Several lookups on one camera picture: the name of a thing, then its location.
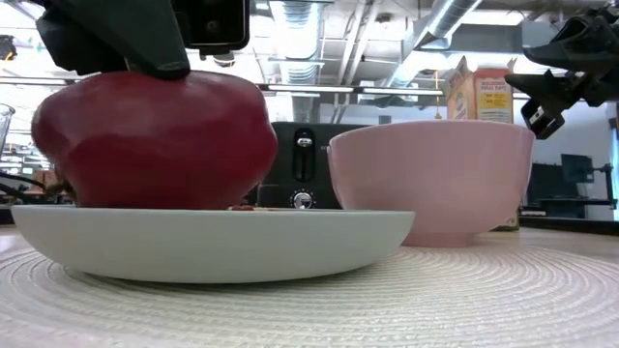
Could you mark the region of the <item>corrugated silver duct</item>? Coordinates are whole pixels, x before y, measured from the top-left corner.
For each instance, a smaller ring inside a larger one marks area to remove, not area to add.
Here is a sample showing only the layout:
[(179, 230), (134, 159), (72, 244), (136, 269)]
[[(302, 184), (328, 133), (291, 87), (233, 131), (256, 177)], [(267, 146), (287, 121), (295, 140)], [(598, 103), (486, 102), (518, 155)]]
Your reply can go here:
[(315, 85), (318, 81), (322, 5), (306, 1), (274, 1), (271, 10), (282, 34), (280, 63), (284, 84)]

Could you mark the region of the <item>black metal table frame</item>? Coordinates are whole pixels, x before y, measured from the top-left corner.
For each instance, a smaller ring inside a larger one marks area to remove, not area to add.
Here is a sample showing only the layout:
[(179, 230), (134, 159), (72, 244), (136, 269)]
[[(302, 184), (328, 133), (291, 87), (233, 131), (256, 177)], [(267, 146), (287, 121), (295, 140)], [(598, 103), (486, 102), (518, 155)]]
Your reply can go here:
[(562, 217), (521, 217), (523, 227), (619, 237), (619, 221)]

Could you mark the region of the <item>round white woven placemat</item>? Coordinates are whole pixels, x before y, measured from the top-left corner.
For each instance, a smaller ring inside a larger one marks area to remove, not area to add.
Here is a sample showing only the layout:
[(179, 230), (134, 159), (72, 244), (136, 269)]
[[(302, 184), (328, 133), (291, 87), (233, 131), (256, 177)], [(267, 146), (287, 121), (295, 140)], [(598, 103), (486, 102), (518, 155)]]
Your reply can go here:
[(619, 348), (619, 238), (521, 230), (341, 275), (86, 275), (0, 231), (0, 348)]

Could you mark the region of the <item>red bell pepper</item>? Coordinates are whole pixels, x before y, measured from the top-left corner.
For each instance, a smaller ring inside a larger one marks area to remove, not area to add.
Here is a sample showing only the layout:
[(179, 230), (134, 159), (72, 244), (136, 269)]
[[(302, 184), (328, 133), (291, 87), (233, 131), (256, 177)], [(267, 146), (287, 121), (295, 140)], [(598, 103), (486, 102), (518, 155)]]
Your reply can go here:
[(261, 91), (217, 72), (85, 78), (41, 102), (31, 134), (84, 208), (224, 210), (278, 152)]

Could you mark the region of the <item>black monitor on arm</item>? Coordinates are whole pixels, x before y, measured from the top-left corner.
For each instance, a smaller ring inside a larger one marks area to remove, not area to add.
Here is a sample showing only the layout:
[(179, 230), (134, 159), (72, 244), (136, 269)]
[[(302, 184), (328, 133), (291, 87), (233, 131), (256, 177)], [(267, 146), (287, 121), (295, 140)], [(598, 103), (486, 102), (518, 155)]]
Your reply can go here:
[(567, 183), (592, 184), (594, 182), (593, 161), (582, 155), (561, 155), (563, 178)]

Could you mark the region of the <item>pink bowl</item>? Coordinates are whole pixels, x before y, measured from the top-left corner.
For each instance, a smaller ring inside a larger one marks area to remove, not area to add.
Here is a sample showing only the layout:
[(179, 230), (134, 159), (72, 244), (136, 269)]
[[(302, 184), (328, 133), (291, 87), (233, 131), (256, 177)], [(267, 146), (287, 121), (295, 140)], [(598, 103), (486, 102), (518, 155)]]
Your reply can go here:
[(408, 247), (468, 247), (516, 217), (535, 135), (487, 121), (370, 126), (329, 143), (335, 195), (345, 210), (411, 211)]

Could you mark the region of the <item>ceiling light strip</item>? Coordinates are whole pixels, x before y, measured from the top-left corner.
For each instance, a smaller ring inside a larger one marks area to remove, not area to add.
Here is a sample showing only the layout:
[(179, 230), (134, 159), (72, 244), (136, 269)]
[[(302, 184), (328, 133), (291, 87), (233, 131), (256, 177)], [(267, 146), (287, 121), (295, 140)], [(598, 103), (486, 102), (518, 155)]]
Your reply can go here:
[(444, 96), (436, 89), (382, 88), (363, 86), (328, 86), (328, 85), (281, 85), (256, 84), (261, 91), (270, 92), (308, 92), (308, 93), (346, 93), (397, 96)]

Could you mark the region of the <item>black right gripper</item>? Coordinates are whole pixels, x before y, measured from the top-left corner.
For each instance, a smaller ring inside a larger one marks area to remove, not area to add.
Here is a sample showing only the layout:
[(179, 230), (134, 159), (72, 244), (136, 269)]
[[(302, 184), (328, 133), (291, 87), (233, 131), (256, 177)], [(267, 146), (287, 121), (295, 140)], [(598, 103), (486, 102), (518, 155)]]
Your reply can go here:
[(549, 43), (524, 48), (523, 53), (534, 63), (573, 71), (564, 76), (551, 70), (505, 76), (509, 85), (528, 97), (520, 115), (537, 139), (548, 139), (561, 128), (562, 112), (580, 99), (589, 106), (619, 102), (619, 27), (603, 17), (590, 22), (572, 18)]

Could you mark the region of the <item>black four-slot toaster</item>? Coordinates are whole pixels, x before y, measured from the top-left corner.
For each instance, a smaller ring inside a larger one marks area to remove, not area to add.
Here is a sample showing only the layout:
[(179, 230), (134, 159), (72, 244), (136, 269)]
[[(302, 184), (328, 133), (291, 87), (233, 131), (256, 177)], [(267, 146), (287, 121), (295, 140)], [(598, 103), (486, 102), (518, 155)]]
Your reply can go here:
[(336, 209), (327, 148), (330, 140), (356, 125), (274, 122), (278, 152), (265, 179), (248, 194), (257, 207)]

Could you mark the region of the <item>orange cereal box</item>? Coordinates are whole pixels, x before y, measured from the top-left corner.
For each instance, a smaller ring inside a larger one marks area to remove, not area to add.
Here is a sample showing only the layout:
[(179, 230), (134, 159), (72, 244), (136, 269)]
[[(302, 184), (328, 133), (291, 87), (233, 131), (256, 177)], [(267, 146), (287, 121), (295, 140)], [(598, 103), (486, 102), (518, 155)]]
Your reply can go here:
[(514, 124), (514, 88), (506, 81), (514, 62), (472, 69), (464, 56), (445, 93), (448, 153), (466, 184), (462, 208), (484, 231), (519, 229), (522, 161), (530, 155), (531, 134)]

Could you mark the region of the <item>silver round ceiling duct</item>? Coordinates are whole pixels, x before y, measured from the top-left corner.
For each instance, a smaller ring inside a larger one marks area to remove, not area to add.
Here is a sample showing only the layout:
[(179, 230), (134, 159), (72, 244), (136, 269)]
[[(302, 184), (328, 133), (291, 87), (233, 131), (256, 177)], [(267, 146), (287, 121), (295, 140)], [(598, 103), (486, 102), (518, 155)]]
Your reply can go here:
[(406, 31), (401, 44), (401, 62), (386, 78), (384, 87), (405, 88), (420, 71), (438, 59), (433, 51), (445, 51), (464, 18), (483, 0), (434, 0), (429, 14), (420, 17)]

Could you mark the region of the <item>black desk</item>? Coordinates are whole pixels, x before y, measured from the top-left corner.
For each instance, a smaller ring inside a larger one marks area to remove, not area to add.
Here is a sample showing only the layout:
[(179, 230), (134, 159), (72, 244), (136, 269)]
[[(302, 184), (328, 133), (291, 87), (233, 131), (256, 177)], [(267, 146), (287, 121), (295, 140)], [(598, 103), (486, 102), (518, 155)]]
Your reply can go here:
[(562, 165), (533, 163), (526, 206), (542, 209), (547, 218), (586, 219), (588, 206), (616, 207), (618, 200), (612, 188), (606, 188), (606, 198), (581, 195), (577, 183), (565, 181)]

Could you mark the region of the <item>pale blue plate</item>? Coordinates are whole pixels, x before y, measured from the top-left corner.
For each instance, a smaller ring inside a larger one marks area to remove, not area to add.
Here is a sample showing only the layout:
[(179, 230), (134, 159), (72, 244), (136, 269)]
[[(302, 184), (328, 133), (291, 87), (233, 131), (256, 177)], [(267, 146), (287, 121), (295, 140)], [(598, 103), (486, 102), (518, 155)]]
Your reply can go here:
[(328, 276), (398, 249), (414, 213), (18, 205), (18, 231), (70, 269), (130, 280), (249, 283)]

